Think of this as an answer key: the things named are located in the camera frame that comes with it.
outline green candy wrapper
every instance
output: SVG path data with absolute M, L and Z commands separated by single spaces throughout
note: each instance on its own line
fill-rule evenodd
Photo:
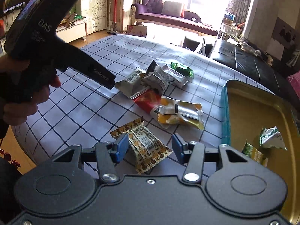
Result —
M 194 78 L 194 71 L 181 63 L 171 63 L 171 68 L 178 73 L 181 73 L 183 76 Z
M 278 131 L 278 128 L 276 126 L 270 129 L 262 129 L 259 137 L 259 146 L 267 149 L 277 148 L 287 151 L 281 133 Z

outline table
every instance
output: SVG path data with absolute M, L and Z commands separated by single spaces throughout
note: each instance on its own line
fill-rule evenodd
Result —
M 224 40 L 224 38 L 225 38 L 225 36 L 223 36 L 224 34 L 229 35 L 230 37 L 232 34 L 235 35 L 236 37 L 239 37 L 240 34 L 242 33 L 242 29 L 234 27 L 232 25 L 227 25 L 227 24 L 222 23 L 219 33 L 220 32 L 222 32 L 221 39 Z
M 199 141 L 215 148 L 221 144 L 220 94 L 226 80 L 241 80 L 269 91 L 212 59 L 143 37 L 113 35 L 84 46 L 82 50 L 111 70 L 116 75 L 116 81 L 123 80 L 137 66 L 146 69 L 152 60 L 161 66 L 175 61 L 190 66 L 194 70 L 194 79 L 182 89 L 170 85 L 165 95 L 201 103 L 205 129 L 202 131 L 182 125 L 161 129 L 154 119 L 116 88 L 108 90 L 67 69 L 65 73 L 58 72 L 62 86 L 57 89 L 50 87 L 50 99 L 38 106 L 38 112 L 29 116 L 26 123 L 12 128 L 20 146 L 36 164 L 73 144 L 90 148 L 98 141 L 114 141 L 110 135 L 112 130 L 141 116 L 149 130 L 170 148 L 171 135 L 175 132 L 185 141 Z M 128 152 L 116 169 L 120 175 L 136 174 L 134 163 L 134 157 Z M 184 169 L 185 166 L 177 162 L 173 153 L 155 166 L 150 174 L 181 176 Z M 85 165 L 85 171 L 93 177 L 98 177 L 96 170 L 96 163 Z M 215 170 L 215 163 L 206 163 L 203 178 L 206 179 Z

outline brown patterned snack wrapper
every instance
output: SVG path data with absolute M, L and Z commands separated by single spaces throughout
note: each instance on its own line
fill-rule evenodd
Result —
M 122 133 L 128 133 L 129 145 L 136 156 L 135 168 L 138 174 L 150 170 L 173 152 L 146 128 L 143 117 L 110 132 L 114 139 Z

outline poster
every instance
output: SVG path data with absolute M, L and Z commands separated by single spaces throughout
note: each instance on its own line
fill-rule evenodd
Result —
M 299 42 L 299 34 L 289 24 L 282 19 L 277 18 L 276 24 L 272 33 L 274 40 L 277 40 L 286 49 Z

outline wrapped snack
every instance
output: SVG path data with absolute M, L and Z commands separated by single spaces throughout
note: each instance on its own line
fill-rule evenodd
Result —
M 262 164 L 264 167 L 267 167 L 268 158 L 264 157 L 264 155 L 257 150 L 254 146 L 250 145 L 247 141 L 242 150 L 242 153 L 247 157 L 251 158 L 253 161 L 256 161 Z
M 157 90 L 159 95 L 165 93 L 171 82 L 171 78 L 163 71 L 163 69 L 153 60 L 148 67 L 142 83 L 151 89 Z
M 203 130 L 204 122 L 202 105 L 199 103 L 178 101 L 162 96 L 158 122 L 168 125 L 184 124 Z
M 275 147 L 277 149 L 284 149 L 287 151 L 281 133 L 278 131 L 276 126 L 270 129 L 262 129 L 259 137 L 259 146 L 267 149 Z
M 194 71 L 181 63 L 171 63 L 171 68 L 181 73 L 183 76 L 194 78 Z
M 146 113 L 148 113 L 151 117 L 158 121 L 158 111 L 161 104 L 161 95 L 156 94 L 154 90 L 147 87 L 144 90 L 134 94 L 131 99 L 141 109 L 143 109 Z M 160 122 L 158 123 L 165 129 L 170 127 L 169 125 L 161 124 Z
M 179 88 L 182 88 L 189 80 L 184 77 L 181 73 L 178 73 L 173 68 L 169 68 L 168 65 L 162 67 L 162 69 L 170 76 L 173 80 L 173 84 Z
M 146 128 L 143 118 L 138 118 L 110 132 L 114 139 L 122 133 L 129 135 L 129 145 L 136 156 L 135 167 L 138 174 L 153 168 L 173 152 Z
M 115 83 L 115 87 L 120 90 L 124 95 L 130 98 L 133 94 L 144 88 L 141 85 L 141 77 L 146 71 L 140 67 L 137 67 L 126 79 Z

